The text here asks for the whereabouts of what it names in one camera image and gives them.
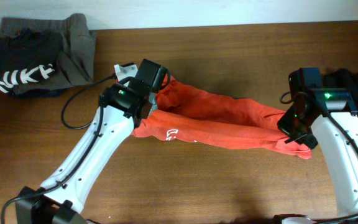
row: cable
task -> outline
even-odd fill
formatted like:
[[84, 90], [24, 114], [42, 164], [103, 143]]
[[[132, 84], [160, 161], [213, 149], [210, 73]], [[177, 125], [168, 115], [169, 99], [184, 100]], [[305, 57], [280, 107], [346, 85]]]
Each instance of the cable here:
[[77, 164], [74, 166], [74, 168], [70, 171], [70, 173], [62, 181], [58, 181], [55, 186], [53, 186], [53, 187], [51, 187], [49, 189], [42, 190], [42, 191], [39, 191], [39, 192], [35, 192], [33, 194], [14, 197], [14, 198], [8, 200], [4, 204], [4, 206], [2, 206], [1, 216], [0, 216], [1, 224], [5, 224], [5, 211], [6, 211], [6, 208], [11, 203], [19, 201], [19, 200], [23, 200], [23, 199], [38, 197], [38, 196], [44, 195], [46, 193], [52, 192], [52, 191], [58, 189], [59, 187], [62, 187], [74, 175], [74, 173], [78, 170], [78, 168], [81, 166], [82, 162], [85, 160], [85, 158], [87, 157], [87, 155], [91, 151], [91, 149], [92, 149], [93, 145], [95, 144], [97, 138], [99, 137], [99, 133], [100, 133], [100, 130], [102, 128], [102, 123], [103, 123], [103, 101], [102, 101], [102, 96], [101, 95], [99, 95], [99, 107], [100, 107], [100, 116], [99, 116], [98, 127], [96, 128], [96, 131], [94, 132], [94, 136], [93, 136], [88, 148], [86, 148], [86, 151], [81, 156], [80, 160], [77, 162]]
[[87, 86], [87, 87], [83, 88], [82, 90], [78, 91], [77, 93], [75, 93], [73, 96], [71, 96], [70, 99], [68, 99], [67, 102], [65, 103], [65, 105], [63, 106], [62, 112], [60, 113], [60, 120], [62, 121], [63, 125], [66, 126], [66, 128], [68, 128], [68, 129], [74, 129], [74, 130], [80, 130], [80, 129], [89, 127], [89, 125], [91, 125], [92, 121], [90, 121], [86, 125], [82, 125], [82, 126], [78, 126], [78, 127], [71, 126], [71, 125], [67, 124], [65, 121], [65, 111], [66, 111], [67, 106], [70, 104], [70, 102], [72, 100], [74, 100], [74, 98], [76, 98], [79, 94], [83, 93], [84, 91], [89, 90], [90, 88], [95, 87], [95, 86], [99, 85], [100, 83], [104, 83], [105, 81], [107, 81], [109, 79], [114, 79], [116, 77], [117, 77], [116, 73], [113, 73], [111, 76], [106, 77], [90, 86]]
[[[332, 122], [332, 124], [336, 128], [338, 128], [338, 130], [345, 136], [345, 138], [349, 141], [349, 143], [351, 144], [351, 146], [353, 147], [354, 151], [356, 152], [356, 154], [358, 156], [358, 147], [357, 147], [355, 140], [352, 139], [350, 137], [350, 135], [345, 131], [345, 129], [343, 129], [342, 126], [331, 116], [331, 114], [329, 113], [328, 110], [324, 109], [313, 97], [311, 97], [309, 94], [307, 94], [305, 92], [298, 92], [293, 96], [293, 98], [291, 100], [283, 102], [282, 100], [283, 100], [284, 96], [286, 96], [287, 94], [289, 94], [289, 92], [286, 92], [281, 96], [280, 102], [282, 102], [284, 104], [289, 104], [289, 103], [293, 102], [294, 100], [296, 100], [299, 96], [305, 96], [310, 101], [312, 101], [312, 103], [314, 105], [316, 105], [321, 110], [321, 113], [323, 114], [323, 116], [327, 117]], [[318, 224], [338, 223], [338, 222], [344, 222], [346, 220], [352, 220], [355, 218], [358, 218], [358, 213], [355, 213], [353, 215], [348, 215], [345, 217], [332, 218], [329, 220], [324, 220], [324, 221], [316, 222], [316, 223], [318, 223]]]

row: pile of clothes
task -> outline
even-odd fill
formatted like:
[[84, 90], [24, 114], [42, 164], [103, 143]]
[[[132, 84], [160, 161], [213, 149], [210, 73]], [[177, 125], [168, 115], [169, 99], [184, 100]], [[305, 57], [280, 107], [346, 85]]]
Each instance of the pile of clothes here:
[[0, 30], [0, 90], [15, 96], [55, 96], [93, 83], [96, 33], [86, 17], [62, 21], [4, 18]]

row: red cloth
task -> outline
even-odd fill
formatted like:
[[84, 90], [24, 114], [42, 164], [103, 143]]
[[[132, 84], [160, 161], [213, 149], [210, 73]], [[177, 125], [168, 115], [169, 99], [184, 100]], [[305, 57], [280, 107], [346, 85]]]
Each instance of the red cloth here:
[[158, 110], [142, 120], [132, 133], [135, 137], [202, 142], [226, 149], [263, 147], [302, 159], [311, 157], [307, 146], [284, 143], [288, 137], [277, 128], [282, 110], [248, 98], [208, 93], [173, 77], [156, 99]]

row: robotic arm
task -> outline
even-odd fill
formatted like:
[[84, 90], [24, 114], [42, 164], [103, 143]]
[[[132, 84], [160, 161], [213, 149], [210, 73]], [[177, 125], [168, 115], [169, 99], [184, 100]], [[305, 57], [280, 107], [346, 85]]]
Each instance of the robotic arm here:
[[[139, 71], [134, 64], [115, 69], [120, 82], [104, 91], [87, 132], [63, 164], [38, 191], [24, 187], [21, 199], [11, 200], [16, 203], [19, 224], [87, 223], [79, 214], [92, 185], [120, 143], [155, 109], [155, 94], [168, 74], [147, 59]], [[288, 142], [310, 148], [320, 144], [336, 193], [340, 218], [319, 223], [353, 222], [358, 218], [358, 118], [352, 96], [346, 89], [325, 88], [317, 68], [301, 68], [288, 81], [291, 92], [286, 94], [291, 93], [291, 100], [282, 101], [284, 94], [280, 101], [293, 105], [278, 128], [289, 137]], [[57, 183], [54, 190], [45, 191]], [[276, 215], [273, 220], [316, 223], [302, 215]]]

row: white backdrop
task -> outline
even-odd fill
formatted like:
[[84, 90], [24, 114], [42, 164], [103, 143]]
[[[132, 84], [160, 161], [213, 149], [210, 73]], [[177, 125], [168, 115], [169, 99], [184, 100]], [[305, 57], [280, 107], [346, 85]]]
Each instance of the white backdrop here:
[[64, 19], [90, 29], [358, 20], [358, 0], [0, 0], [2, 17]]

